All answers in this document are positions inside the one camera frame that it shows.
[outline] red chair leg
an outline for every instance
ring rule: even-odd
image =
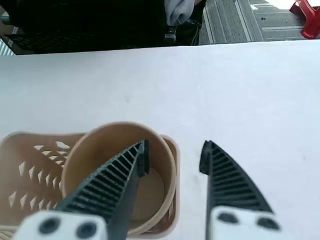
[[[320,33],[320,14],[317,12],[310,25],[306,25],[301,34],[307,39],[315,39]]]
[[[309,4],[307,0],[296,0],[291,7],[292,13],[297,13],[299,10],[305,16],[305,26],[301,31],[301,34],[307,39],[315,39],[320,31],[320,16],[319,11]]]

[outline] floor mat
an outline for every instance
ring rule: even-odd
[[[303,40],[300,31],[305,21],[289,11],[294,2],[207,0],[200,44]],[[310,4],[320,6],[320,0]]]

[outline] paper cup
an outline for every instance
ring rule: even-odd
[[[62,170],[61,190],[66,197],[108,159],[140,140],[149,140],[149,175],[140,178],[129,222],[128,237],[156,225],[168,211],[176,189],[173,154],[152,129],[134,122],[114,122],[85,134],[71,150]]]

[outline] beige plastic basket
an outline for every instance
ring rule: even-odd
[[[73,146],[84,133],[49,135],[17,132],[0,145],[0,240],[11,239],[28,215],[53,209],[62,198],[61,174]],[[176,143],[161,135],[176,162],[177,182],[172,204],[149,231],[130,236],[161,238],[175,227],[179,217],[180,153]]]

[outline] white tabletop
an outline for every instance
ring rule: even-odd
[[[320,230],[320,41],[0,57],[0,139],[136,121],[181,151],[180,218],[167,240],[204,240],[204,140],[253,179],[300,240]]]

